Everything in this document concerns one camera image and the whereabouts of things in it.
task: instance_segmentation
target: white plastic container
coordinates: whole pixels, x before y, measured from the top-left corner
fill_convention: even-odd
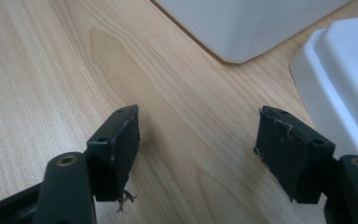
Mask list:
[[[350,0],[155,0],[205,47],[243,63]]]
[[[313,33],[290,70],[318,132],[337,144],[336,158],[358,155],[358,18]]]

